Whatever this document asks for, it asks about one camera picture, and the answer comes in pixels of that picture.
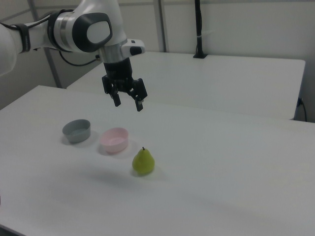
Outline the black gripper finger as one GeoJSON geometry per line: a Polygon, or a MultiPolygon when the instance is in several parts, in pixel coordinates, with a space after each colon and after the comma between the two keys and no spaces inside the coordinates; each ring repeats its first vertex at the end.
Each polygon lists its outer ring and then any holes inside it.
{"type": "Polygon", "coordinates": [[[129,78],[127,81],[126,93],[134,99],[136,109],[140,112],[143,109],[142,103],[148,96],[143,80],[141,78],[137,80],[129,78]]]}
{"type": "Polygon", "coordinates": [[[109,77],[103,76],[102,83],[105,94],[110,95],[110,97],[114,101],[115,106],[118,107],[121,104],[121,101],[118,95],[118,89],[115,82],[113,82],[109,77]]]}

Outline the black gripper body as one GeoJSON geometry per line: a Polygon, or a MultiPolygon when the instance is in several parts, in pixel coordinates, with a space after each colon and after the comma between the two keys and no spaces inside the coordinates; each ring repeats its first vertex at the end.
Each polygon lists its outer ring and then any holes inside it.
{"type": "Polygon", "coordinates": [[[132,67],[130,59],[124,59],[116,63],[104,63],[106,75],[102,78],[110,78],[114,80],[132,79],[132,67]]]}

